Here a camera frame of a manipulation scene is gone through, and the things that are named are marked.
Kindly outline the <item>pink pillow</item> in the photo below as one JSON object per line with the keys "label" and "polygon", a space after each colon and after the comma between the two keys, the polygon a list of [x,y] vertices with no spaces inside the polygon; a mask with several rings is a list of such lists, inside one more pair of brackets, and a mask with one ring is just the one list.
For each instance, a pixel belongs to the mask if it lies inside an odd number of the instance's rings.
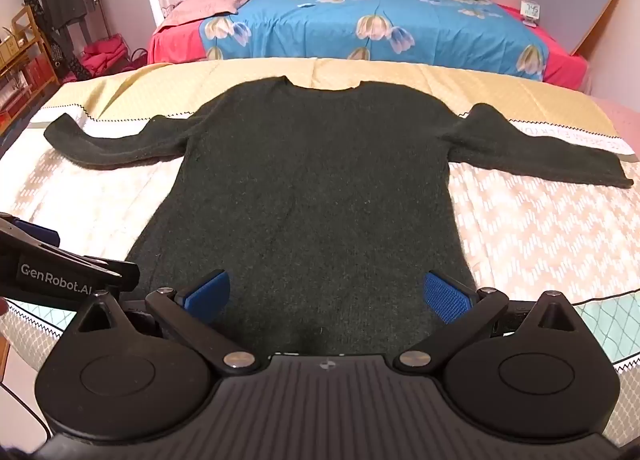
{"label": "pink pillow", "polygon": [[220,14],[237,14],[247,1],[249,0],[183,0],[168,13],[156,30],[160,32],[167,27],[204,20]]}

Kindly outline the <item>blue floral duvet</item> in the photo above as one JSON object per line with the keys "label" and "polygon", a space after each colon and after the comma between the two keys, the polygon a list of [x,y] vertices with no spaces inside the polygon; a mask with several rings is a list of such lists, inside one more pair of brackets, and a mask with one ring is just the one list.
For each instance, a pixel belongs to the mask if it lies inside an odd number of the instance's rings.
{"label": "blue floral duvet", "polygon": [[409,62],[540,82],[549,50],[491,0],[249,0],[202,21],[213,60]]}

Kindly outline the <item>wooden shelf unit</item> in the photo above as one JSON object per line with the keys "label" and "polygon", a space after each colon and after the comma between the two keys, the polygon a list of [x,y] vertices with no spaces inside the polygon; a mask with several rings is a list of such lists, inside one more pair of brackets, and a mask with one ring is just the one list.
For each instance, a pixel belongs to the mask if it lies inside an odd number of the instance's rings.
{"label": "wooden shelf unit", "polygon": [[49,43],[25,4],[1,30],[1,137],[58,85]]}

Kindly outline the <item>dark green knit sweater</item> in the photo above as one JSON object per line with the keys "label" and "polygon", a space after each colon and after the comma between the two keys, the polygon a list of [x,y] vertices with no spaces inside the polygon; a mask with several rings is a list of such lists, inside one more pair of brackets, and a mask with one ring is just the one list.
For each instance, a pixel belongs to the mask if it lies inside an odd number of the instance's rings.
{"label": "dark green knit sweater", "polygon": [[424,279],[465,284],[448,190],[451,163],[561,183],[631,185],[615,154],[530,137],[493,106],[457,116],[406,86],[235,86],[186,119],[157,115],[132,136],[89,136],[68,115],[44,133],[94,169],[179,159],[174,185],[129,252],[134,298],[222,268],[217,329],[260,356],[397,354],[433,320]]}

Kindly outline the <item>patterned beige yellow bed sheet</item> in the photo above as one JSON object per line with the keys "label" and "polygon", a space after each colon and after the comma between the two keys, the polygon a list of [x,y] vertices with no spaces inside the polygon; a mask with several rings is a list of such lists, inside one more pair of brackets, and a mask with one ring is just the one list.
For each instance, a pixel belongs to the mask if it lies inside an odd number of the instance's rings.
{"label": "patterned beige yellow bed sheet", "polygon": [[[1,159],[3,212],[52,228],[66,250],[122,259],[166,197],[177,162],[93,172],[44,139],[68,114],[101,137],[140,131],[157,114],[186,117],[246,80],[285,76],[305,88],[392,82],[442,100],[458,115],[493,105],[524,133],[617,154],[639,176],[639,116],[540,82],[426,64],[337,59],[243,59],[153,64],[67,84],[38,108]],[[555,183],[452,166],[449,191],[465,259],[480,287],[531,301],[559,290],[576,305],[620,376],[606,427],[612,442],[639,435],[639,191]]]}

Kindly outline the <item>small white alarm clock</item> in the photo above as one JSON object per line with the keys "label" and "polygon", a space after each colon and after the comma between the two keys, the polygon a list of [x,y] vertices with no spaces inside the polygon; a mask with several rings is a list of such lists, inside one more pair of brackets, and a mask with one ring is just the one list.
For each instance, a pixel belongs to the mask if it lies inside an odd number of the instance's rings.
{"label": "small white alarm clock", "polygon": [[540,4],[531,0],[522,0],[520,5],[521,19],[529,23],[537,23],[540,19]]}

